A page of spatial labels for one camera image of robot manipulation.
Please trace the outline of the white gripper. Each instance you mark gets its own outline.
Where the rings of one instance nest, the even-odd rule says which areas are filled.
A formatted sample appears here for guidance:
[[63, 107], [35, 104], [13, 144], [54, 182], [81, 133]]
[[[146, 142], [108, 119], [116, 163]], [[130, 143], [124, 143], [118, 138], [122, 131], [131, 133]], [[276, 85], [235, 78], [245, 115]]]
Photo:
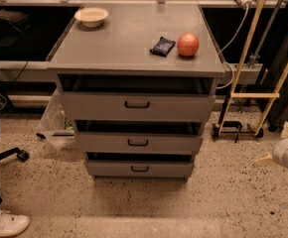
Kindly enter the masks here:
[[282, 140], [279, 141], [272, 150], [272, 155], [254, 159], [259, 166], [277, 166], [278, 164], [288, 169], [288, 122], [283, 125], [281, 132]]

